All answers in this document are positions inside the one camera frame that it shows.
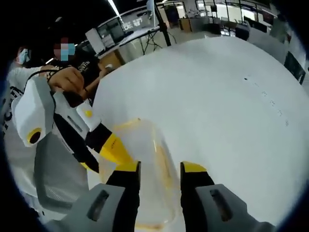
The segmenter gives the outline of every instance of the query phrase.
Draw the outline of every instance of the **clear plastic container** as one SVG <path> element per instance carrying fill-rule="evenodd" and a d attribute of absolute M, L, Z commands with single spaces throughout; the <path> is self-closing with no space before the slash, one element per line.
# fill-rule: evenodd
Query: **clear plastic container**
<path fill-rule="evenodd" d="M 136 119 L 114 127 L 128 153 L 141 161 L 140 206 L 136 229 L 161 230 L 180 210 L 180 181 L 160 132 L 146 120 Z M 99 159 L 100 178 L 106 183 L 115 164 Z"/>

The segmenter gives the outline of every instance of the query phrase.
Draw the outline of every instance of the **person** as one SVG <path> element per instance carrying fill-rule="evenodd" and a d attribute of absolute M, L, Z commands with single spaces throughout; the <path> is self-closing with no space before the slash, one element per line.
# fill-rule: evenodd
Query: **person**
<path fill-rule="evenodd" d="M 81 92 L 83 99 L 89 98 L 92 102 L 100 82 L 109 71 L 99 63 L 99 59 L 88 52 L 75 47 L 73 41 L 61 36 L 54 43 L 54 59 L 51 65 L 57 67 L 75 67 L 84 77 L 84 88 Z"/>
<path fill-rule="evenodd" d="M 5 152 L 17 186 L 22 192 L 36 197 L 37 192 L 33 182 L 36 146 L 25 147 L 12 122 L 13 113 L 11 105 L 15 98 L 23 94 L 26 82 L 33 73 L 41 70 L 55 69 L 55 67 L 47 65 L 25 68 L 25 63 L 29 61 L 28 56 L 29 49 L 25 46 L 19 47 L 17 56 L 10 65 L 7 74 L 5 94 L 1 98 L 2 108 L 0 117 Z M 46 76 L 45 74 L 40 73 L 38 75 L 44 77 Z M 48 84 L 53 91 L 64 90 L 82 94 L 84 78 L 77 69 L 68 67 L 53 74 Z"/>

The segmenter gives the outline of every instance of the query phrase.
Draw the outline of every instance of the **white shirt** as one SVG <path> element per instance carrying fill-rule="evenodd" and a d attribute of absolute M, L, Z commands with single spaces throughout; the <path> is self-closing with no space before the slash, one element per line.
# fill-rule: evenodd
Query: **white shirt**
<path fill-rule="evenodd" d="M 6 91 L 1 99 L 0 114 L 5 151 L 14 179 L 19 189 L 31 196 L 37 196 L 33 182 L 36 146 L 25 147 L 19 137 L 12 121 L 11 104 L 15 98 L 22 95 L 29 76 L 39 70 L 41 67 L 26 69 L 16 67 L 14 64 L 11 66 Z"/>

